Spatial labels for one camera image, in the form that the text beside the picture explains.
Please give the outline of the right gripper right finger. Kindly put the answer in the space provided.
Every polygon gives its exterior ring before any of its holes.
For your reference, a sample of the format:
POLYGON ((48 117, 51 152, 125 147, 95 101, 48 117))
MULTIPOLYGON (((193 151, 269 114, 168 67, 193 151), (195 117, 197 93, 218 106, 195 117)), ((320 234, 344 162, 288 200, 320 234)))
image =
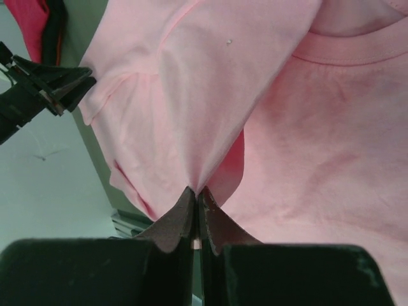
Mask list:
POLYGON ((207 243, 216 256, 225 245, 261 244, 220 208, 208 187, 198 195, 198 222, 202 245, 207 243))

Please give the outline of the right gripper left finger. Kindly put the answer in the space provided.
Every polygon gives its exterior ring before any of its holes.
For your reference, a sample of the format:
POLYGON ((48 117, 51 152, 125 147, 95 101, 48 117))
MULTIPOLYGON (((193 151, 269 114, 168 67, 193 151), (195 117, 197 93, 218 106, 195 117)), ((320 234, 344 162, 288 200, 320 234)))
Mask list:
POLYGON ((134 239, 151 241, 160 251, 167 254, 176 251, 182 244, 191 249, 195 231, 194 206, 195 193, 186 187, 176 204, 134 239))

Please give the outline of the pink t shirt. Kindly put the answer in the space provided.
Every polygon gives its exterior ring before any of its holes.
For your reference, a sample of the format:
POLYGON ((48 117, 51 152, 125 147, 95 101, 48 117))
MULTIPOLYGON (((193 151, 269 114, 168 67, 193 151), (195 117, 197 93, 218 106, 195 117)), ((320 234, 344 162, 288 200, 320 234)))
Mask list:
POLYGON ((407 304, 407 2, 109 1, 80 102, 110 183, 262 242, 347 243, 407 304))

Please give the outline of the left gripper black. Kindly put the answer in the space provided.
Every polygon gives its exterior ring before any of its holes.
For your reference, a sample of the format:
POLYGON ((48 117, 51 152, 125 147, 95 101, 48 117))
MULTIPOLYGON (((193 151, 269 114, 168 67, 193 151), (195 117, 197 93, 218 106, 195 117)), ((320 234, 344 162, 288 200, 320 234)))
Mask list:
POLYGON ((11 87, 1 93, 1 143, 30 123, 45 108, 55 116, 72 112, 96 84, 89 68, 47 66, 13 55, 1 43, 1 65, 11 87), (39 88, 47 93, 47 106, 39 88))

